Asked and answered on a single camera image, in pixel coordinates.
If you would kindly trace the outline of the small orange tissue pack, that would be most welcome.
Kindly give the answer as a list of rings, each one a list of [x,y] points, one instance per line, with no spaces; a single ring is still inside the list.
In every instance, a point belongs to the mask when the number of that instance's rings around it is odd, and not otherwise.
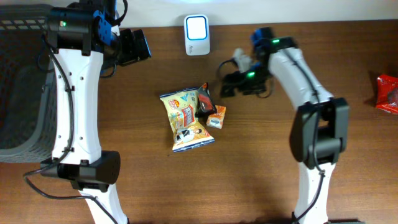
[[[226,107],[216,105],[216,112],[209,115],[206,121],[208,127],[221,129],[223,127],[224,117],[226,114]]]

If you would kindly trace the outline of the black and red snack packet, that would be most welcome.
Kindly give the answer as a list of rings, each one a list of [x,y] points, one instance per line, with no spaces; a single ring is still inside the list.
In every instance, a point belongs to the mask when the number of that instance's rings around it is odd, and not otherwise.
[[[196,112],[197,117],[209,116],[211,114],[216,113],[216,107],[213,104],[208,87],[209,87],[208,83],[204,83],[197,90],[198,93],[198,106]]]

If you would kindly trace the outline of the beige snack bag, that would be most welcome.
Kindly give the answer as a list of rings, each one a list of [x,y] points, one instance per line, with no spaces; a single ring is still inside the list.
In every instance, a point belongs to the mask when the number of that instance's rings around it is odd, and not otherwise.
[[[186,88],[159,96],[174,133],[173,152],[183,152],[215,142],[198,121],[198,88]]]

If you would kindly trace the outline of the red candy bag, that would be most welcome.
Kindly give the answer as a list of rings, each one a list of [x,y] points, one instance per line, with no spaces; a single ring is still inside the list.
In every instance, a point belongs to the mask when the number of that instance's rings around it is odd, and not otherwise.
[[[376,108],[397,114],[397,78],[382,74],[377,77]]]

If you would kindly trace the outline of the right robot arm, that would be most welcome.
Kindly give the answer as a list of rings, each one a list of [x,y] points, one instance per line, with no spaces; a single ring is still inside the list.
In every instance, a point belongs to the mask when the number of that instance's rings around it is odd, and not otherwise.
[[[233,97],[238,91],[261,98],[272,93],[268,79],[279,81],[295,110],[289,145],[298,162],[299,187],[291,222],[328,223],[330,179],[346,149],[349,105],[322,86],[292,37],[276,37],[270,27],[263,27],[251,41],[256,61],[232,58],[239,70],[223,77],[220,96]]]

